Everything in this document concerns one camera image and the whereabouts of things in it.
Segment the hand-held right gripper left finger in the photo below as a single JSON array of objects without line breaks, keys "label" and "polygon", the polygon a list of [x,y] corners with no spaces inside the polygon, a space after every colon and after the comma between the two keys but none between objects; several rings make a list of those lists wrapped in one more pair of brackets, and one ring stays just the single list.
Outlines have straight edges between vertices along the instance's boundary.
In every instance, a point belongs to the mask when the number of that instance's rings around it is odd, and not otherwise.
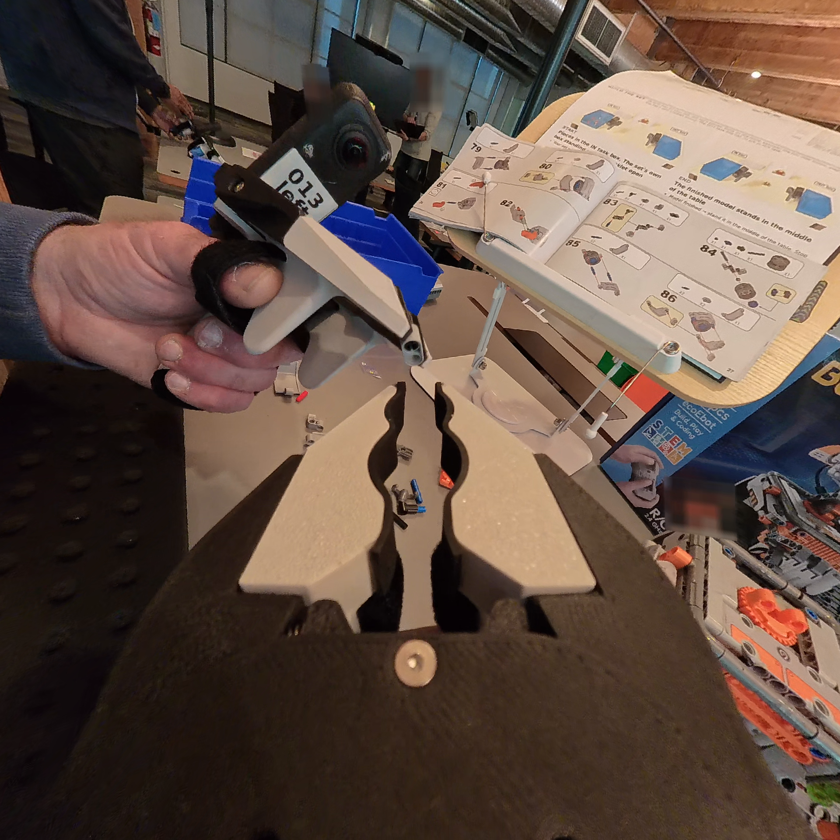
[{"label": "hand-held right gripper left finger", "polygon": [[385,482],[405,394],[387,386],[301,457],[239,579],[244,592],[334,601],[355,632],[398,630],[403,566]]}]

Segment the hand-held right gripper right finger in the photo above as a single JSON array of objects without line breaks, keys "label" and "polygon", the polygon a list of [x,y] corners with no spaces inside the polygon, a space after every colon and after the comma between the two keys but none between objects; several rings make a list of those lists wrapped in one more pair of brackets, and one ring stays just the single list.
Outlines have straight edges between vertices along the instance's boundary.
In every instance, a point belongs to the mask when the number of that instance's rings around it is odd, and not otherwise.
[{"label": "hand-held right gripper right finger", "polygon": [[595,577],[541,461],[451,385],[437,383],[434,402],[440,465],[454,483],[432,557],[439,628],[474,632],[499,601],[592,592]]}]

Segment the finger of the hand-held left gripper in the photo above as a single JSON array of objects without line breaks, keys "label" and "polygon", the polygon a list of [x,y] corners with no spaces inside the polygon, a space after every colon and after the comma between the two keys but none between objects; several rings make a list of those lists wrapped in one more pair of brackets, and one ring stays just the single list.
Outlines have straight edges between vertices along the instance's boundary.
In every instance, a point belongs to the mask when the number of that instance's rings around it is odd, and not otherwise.
[{"label": "finger of the hand-held left gripper", "polygon": [[300,217],[283,238],[286,252],[300,258],[335,288],[326,300],[346,298],[376,322],[386,338],[399,344],[424,339],[417,319],[391,278],[311,217]]},{"label": "finger of the hand-held left gripper", "polygon": [[315,389],[367,350],[386,342],[376,322],[351,301],[327,301],[299,327],[308,338],[298,370],[304,389]]}]

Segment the person's left forearm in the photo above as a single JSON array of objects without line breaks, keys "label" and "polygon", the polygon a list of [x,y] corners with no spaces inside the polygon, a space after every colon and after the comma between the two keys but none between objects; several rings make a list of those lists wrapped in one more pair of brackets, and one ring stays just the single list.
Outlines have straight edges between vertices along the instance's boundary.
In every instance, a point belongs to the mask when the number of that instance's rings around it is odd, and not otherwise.
[{"label": "person's left forearm", "polygon": [[67,364],[99,371],[101,366],[73,359],[51,342],[42,323],[30,276],[42,240],[66,225],[93,225],[79,213],[48,212],[1,204],[1,357],[5,361]]}]

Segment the person's left hand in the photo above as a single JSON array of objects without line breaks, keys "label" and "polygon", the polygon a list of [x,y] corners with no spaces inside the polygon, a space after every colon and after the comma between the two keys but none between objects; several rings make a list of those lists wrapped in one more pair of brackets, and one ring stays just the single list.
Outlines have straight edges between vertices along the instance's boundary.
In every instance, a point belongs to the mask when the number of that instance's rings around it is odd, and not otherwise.
[{"label": "person's left hand", "polygon": [[211,242],[177,222],[58,227],[38,246],[30,280],[51,342],[141,384],[167,369],[169,392],[205,411],[245,410],[302,352],[285,339],[250,354],[205,314],[191,267]]}]

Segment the blue plastic bin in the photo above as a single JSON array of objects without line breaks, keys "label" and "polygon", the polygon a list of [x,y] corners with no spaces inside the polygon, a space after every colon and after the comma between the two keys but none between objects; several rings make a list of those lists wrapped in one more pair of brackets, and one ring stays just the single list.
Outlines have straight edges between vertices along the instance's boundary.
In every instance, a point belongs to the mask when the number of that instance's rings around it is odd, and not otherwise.
[{"label": "blue plastic bin", "polygon": [[[212,234],[209,220],[219,166],[216,161],[193,159],[185,189],[182,221],[205,235]],[[419,314],[442,270],[393,215],[378,217],[367,206],[345,203],[321,224],[387,275],[401,291],[408,311]]]}]

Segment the black monitor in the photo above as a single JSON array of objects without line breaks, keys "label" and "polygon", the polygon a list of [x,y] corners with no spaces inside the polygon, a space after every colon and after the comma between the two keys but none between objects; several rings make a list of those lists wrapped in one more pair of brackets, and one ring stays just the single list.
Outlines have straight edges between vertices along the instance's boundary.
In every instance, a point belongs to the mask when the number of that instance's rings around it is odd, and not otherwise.
[{"label": "black monitor", "polygon": [[413,93],[411,71],[360,45],[334,28],[331,32],[328,69],[330,85],[346,82],[359,87],[374,105],[382,127],[396,130],[395,122],[408,109]]}]

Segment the black pole stand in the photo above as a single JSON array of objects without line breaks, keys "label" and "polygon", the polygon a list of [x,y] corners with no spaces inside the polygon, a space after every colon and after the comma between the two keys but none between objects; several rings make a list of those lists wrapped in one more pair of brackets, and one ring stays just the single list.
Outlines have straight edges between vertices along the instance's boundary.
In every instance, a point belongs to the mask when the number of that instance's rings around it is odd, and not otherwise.
[{"label": "black pole stand", "polygon": [[215,43],[214,43],[214,1],[204,1],[205,41],[206,41],[206,91],[207,119],[211,125],[216,122],[215,106]]}]

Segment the blue robot kit box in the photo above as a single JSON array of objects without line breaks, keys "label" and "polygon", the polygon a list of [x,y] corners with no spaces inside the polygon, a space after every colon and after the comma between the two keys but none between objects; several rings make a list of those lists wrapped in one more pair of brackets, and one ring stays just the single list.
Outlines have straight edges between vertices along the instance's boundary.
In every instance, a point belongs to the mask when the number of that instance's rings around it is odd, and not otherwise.
[{"label": "blue robot kit box", "polygon": [[838,614],[835,326],[769,396],[711,408],[671,396],[602,457],[648,531],[734,539]]}]

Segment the white book stand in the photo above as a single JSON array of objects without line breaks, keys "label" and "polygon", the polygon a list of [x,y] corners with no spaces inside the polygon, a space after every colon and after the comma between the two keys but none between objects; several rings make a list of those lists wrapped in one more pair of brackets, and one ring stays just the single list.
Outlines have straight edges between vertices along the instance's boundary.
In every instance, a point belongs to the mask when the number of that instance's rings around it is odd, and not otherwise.
[{"label": "white book stand", "polygon": [[838,133],[620,72],[476,128],[412,215],[693,403],[768,396],[838,320]]}]

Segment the dark steel column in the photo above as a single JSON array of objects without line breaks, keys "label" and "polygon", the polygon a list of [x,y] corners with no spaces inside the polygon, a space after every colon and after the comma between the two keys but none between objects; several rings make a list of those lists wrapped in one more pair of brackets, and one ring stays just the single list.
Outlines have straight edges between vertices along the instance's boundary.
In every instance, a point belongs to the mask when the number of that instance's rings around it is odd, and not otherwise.
[{"label": "dark steel column", "polygon": [[567,1],[553,32],[547,52],[523,105],[516,132],[520,133],[544,109],[550,90],[567,57],[575,32],[581,23],[588,1]]}]

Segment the grey orange tracked toy robot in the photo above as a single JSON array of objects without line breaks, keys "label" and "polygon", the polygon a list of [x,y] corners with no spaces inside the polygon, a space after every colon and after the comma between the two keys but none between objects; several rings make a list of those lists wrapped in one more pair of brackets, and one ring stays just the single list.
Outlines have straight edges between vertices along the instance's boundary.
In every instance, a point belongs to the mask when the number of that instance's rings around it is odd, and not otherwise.
[{"label": "grey orange tracked toy robot", "polygon": [[748,733],[817,838],[838,838],[838,622],[735,542],[645,543],[718,657]]}]

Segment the open instruction booklet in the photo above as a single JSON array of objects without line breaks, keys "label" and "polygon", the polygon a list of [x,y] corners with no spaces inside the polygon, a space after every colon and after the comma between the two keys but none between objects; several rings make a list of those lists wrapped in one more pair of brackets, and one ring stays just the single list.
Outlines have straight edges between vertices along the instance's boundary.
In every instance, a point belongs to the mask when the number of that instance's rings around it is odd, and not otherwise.
[{"label": "open instruction booklet", "polygon": [[630,179],[605,152],[473,132],[411,215],[482,236],[518,282],[646,359],[655,345],[741,381],[826,267]]}]

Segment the printed task sheet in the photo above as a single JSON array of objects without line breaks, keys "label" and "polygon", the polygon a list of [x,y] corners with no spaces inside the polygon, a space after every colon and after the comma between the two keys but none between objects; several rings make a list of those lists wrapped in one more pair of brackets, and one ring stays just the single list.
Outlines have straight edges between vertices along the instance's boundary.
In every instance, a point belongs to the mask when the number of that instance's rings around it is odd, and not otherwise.
[{"label": "printed task sheet", "polygon": [[789,256],[838,255],[839,136],[819,125],[630,70],[581,95],[538,143],[611,154],[631,180]]}]

